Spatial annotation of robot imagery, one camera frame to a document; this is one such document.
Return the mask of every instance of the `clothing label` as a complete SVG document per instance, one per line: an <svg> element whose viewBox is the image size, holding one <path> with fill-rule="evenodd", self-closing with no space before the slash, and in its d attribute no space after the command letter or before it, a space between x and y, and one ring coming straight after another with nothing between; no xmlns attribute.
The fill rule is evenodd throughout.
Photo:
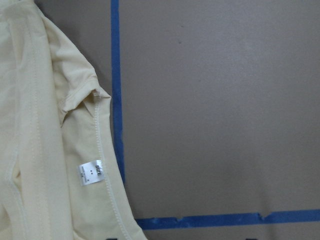
<svg viewBox="0 0 320 240"><path fill-rule="evenodd" d="M78 166L81 185L93 184L105 179L101 160L95 160Z"/></svg>

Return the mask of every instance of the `blue tape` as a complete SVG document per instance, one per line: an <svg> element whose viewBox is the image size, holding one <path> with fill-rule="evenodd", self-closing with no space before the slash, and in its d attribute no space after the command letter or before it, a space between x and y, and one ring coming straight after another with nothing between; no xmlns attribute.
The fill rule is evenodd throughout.
<svg viewBox="0 0 320 240"><path fill-rule="evenodd" d="M136 219L143 230L225 227L242 225L284 224L320 221L320 209L275 211L267 217L259 213L223 214Z"/></svg>
<svg viewBox="0 0 320 240"><path fill-rule="evenodd" d="M122 99L121 99L121 72L120 72L120 30L119 30L119 0L111 0L111 68L112 68L112 113L113 113L113 141L116 161L122 181L125 182L125 161Z"/></svg>

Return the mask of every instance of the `cream-colored garment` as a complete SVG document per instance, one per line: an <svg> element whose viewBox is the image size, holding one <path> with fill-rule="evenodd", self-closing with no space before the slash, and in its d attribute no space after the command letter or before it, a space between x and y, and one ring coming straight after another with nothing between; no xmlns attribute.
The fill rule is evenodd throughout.
<svg viewBox="0 0 320 240"><path fill-rule="evenodd" d="M144 240L117 166L111 97L33 0L0 0L0 239ZM105 179L81 186L77 167Z"/></svg>

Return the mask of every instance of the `garment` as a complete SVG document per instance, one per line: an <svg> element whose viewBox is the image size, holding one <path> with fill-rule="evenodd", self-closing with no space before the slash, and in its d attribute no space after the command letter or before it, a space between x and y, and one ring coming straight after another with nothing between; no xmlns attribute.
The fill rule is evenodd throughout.
<svg viewBox="0 0 320 240"><path fill-rule="evenodd" d="M111 97L33 0L0 0L0 84L0 239L146 239L114 154ZM103 180L81 185L78 167L95 160Z"/></svg>

